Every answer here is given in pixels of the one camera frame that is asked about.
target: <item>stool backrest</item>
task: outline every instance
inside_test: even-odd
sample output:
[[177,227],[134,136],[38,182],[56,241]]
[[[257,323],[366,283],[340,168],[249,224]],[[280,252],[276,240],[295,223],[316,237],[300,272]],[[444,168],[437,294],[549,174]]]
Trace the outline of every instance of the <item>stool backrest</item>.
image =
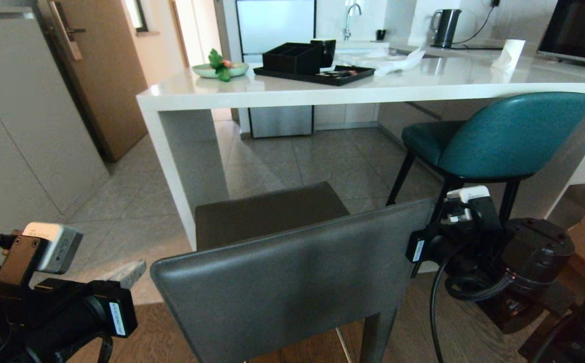
[[432,200],[159,260],[151,276],[202,363],[244,361],[398,307]]
[[585,117],[585,94],[540,92],[508,97],[458,130],[438,166],[456,175],[534,174]]

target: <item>white label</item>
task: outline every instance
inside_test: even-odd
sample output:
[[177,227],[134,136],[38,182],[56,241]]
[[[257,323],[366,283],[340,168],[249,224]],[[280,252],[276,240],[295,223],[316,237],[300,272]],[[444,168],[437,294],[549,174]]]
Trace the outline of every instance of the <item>white label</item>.
[[420,259],[420,255],[422,254],[422,247],[424,246],[424,239],[419,239],[417,241],[417,246],[415,247],[414,253],[414,260],[412,262],[416,262]]
[[120,313],[120,305],[115,302],[109,302],[108,306],[111,308],[113,324],[115,324],[115,332],[118,335],[126,335],[126,331],[124,331],[124,323],[122,322],[122,314]]

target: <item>monitor screen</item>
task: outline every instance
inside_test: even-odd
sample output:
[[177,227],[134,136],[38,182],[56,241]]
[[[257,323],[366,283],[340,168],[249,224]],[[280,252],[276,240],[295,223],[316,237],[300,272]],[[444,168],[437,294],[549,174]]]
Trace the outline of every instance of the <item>monitor screen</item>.
[[585,60],[585,0],[559,0],[539,51]]

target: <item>wooden floor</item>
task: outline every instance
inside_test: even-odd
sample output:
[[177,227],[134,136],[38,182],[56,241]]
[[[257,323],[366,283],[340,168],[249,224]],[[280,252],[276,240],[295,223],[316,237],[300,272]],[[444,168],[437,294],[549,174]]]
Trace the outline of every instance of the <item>wooden floor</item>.
[[[429,295],[434,273],[419,274],[409,284],[384,363],[437,361],[431,342]],[[543,317],[513,335],[504,335],[472,303],[451,298],[444,287],[438,292],[437,324],[442,354],[447,363],[463,361],[525,361],[518,348],[536,329]],[[136,307],[138,329],[128,339],[115,339],[111,361],[197,360],[173,321],[165,304]],[[359,361],[363,321],[342,327],[355,361]],[[71,361],[97,361],[99,340],[91,342]],[[250,363],[348,363],[336,332],[328,331],[279,351],[260,356]]]

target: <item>light green plate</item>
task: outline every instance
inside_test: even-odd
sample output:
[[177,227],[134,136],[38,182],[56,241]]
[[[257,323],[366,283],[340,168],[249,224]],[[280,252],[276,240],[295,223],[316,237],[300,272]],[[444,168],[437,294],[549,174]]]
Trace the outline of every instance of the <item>light green plate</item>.
[[[248,71],[250,65],[244,64],[241,62],[236,62],[232,64],[232,68],[230,68],[230,77],[238,77],[245,74]],[[197,75],[204,77],[204,78],[216,78],[216,69],[212,68],[210,64],[204,65],[195,65],[191,69]]]

